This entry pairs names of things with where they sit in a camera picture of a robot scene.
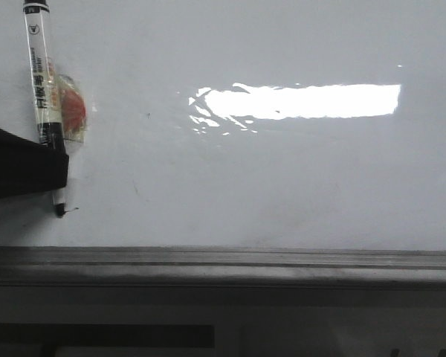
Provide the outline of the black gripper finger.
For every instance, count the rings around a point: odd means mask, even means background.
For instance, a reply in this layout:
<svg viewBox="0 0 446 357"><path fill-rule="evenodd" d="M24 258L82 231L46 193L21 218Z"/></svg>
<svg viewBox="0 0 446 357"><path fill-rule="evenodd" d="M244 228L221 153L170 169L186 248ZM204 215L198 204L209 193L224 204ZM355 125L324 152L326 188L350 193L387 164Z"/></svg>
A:
<svg viewBox="0 0 446 357"><path fill-rule="evenodd" d="M69 156L0 129L0 199L64 188Z"/></svg>

